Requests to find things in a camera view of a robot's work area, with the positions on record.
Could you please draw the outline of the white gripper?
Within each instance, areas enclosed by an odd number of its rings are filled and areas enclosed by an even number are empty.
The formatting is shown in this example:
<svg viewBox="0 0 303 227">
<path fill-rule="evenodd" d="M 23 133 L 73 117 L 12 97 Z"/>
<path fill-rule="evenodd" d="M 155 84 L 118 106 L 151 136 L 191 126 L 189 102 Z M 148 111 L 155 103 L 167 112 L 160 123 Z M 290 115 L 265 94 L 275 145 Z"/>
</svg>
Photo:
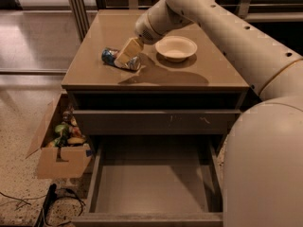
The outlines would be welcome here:
<svg viewBox="0 0 303 227">
<path fill-rule="evenodd" d="M 122 68 L 143 50 L 144 44 L 156 44 L 160 40 L 160 36 L 152 29 L 146 13 L 135 22 L 134 33 L 138 38 L 130 38 L 123 45 L 117 53 L 115 66 Z"/>
</svg>

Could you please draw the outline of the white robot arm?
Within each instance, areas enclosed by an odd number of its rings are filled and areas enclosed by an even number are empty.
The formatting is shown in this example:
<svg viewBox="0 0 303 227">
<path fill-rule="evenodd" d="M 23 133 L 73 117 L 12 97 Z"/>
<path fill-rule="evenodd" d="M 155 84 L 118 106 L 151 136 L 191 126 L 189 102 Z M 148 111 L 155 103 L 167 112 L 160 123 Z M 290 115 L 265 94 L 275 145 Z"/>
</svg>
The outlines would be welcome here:
<svg viewBox="0 0 303 227">
<path fill-rule="evenodd" d="M 169 31 L 193 22 L 225 55 L 261 102 L 227 138 L 223 227 L 303 227 L 303 59 L 215 0 L 160 0 L 135 24 L 119 52 L 125 65 Z"/>
</svg>

